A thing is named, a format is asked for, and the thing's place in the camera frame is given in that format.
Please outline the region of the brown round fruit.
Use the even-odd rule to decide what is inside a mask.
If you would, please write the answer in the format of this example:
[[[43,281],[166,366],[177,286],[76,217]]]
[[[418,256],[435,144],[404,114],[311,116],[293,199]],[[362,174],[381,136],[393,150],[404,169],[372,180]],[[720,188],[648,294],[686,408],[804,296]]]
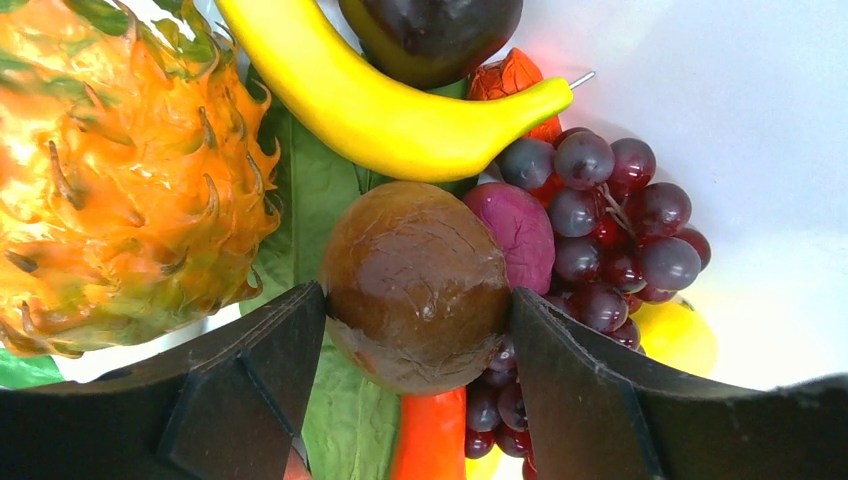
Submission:
[[[464,203],[430,184],[395,181],[355,200],[327,240],[319,281],[336,348],[399,394],[470,383],[506,330],[500,248]]]

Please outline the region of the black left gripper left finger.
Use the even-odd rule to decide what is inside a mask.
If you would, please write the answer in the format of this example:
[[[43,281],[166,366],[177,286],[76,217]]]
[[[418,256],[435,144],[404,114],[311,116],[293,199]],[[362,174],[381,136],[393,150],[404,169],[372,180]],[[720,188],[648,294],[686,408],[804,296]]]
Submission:
[[[5,479],[280,479],[301,430],[324,295],[245,317],[88,383],[1,394]]]

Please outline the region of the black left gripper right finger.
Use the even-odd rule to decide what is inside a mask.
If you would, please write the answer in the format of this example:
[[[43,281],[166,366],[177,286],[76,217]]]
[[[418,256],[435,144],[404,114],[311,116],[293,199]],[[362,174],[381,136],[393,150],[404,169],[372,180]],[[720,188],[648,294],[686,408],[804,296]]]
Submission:
[[[847,379],[756,391],[687,374],[532,291],[510,328],[542,479],[843,479]]]

